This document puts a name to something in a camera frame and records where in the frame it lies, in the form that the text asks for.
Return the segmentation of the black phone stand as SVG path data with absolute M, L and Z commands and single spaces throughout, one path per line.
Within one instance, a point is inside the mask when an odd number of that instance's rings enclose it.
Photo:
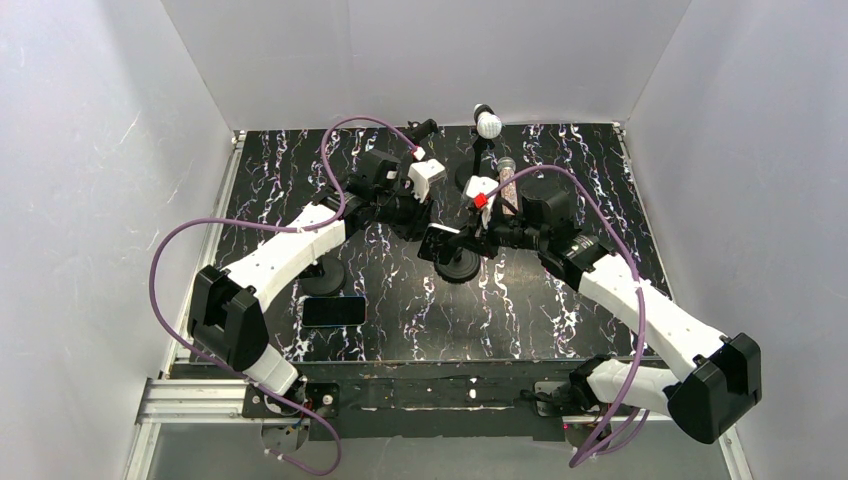
M 479 274 L 481 259 L 477 253 L 461 249 L 446 264 L 434 263 L 436 274 L 450 284 L 463 284 Z
M 297 280 L 305 295 L 331 297 L 342 291 L 346 278 L 345 266 L 339 259 L 322 256 L 305 268 Z

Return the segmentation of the black phone silver edge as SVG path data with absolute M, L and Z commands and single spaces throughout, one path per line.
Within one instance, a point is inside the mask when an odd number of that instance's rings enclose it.
M 422 260 L 447 264 L 454 258 L 458 247 L 451 241 L 460 233 L 458 229 L 442 224 L 430 223 L 424 231 L 424 236 L 418 250 Z

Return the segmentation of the black phone stand front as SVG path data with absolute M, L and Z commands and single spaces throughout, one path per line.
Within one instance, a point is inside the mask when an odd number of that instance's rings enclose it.
M 339 259 L 322 256 L 305 268 L 297 280 L 305 295 L 331 297 L 342 291 L 346 278 L 345 266 Z

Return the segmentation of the black phone blue edge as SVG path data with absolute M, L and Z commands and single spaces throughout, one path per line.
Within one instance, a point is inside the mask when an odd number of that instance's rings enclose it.
M 353 327 L 365 323 L 367 302 L 361 296 L 309 297 L 303 302 L 305 328 Z

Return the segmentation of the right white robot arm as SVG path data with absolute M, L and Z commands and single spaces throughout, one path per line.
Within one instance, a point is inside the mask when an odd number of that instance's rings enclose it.
M 468 249 L 486 256 L 501 247 L 534 251 L 549 274 L 609 311 L 665 364 L 597 355 L 570 373 L 563 400 L 581 410 L 627 405 L 656 412 L 704 444 L 761 400 L 761 349 L 750 336 L 729 337 L 655 289 L 623 254 L 575 225 L 563 193 L 515 207 L 503 190 L 478 176 L 466 184 L 475 210 Z

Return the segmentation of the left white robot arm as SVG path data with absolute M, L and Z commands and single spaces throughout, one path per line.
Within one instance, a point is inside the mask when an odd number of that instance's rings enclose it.
M 328 280 L 331 270 L 323 256 L 372 223 L 389 225 L 405 240 L 420 240 L 432 209 L 430 191 L 445 176 L 436 159 L 404 168 L 385 152 L 365 153 L 340 187 L 317 194 L 286 232 L 238 261 L 196 274 L 190 336 L 232 370 L 285 394 L 300 374 L 270 344 L 264 315 L 274 299 L 298 278 Z

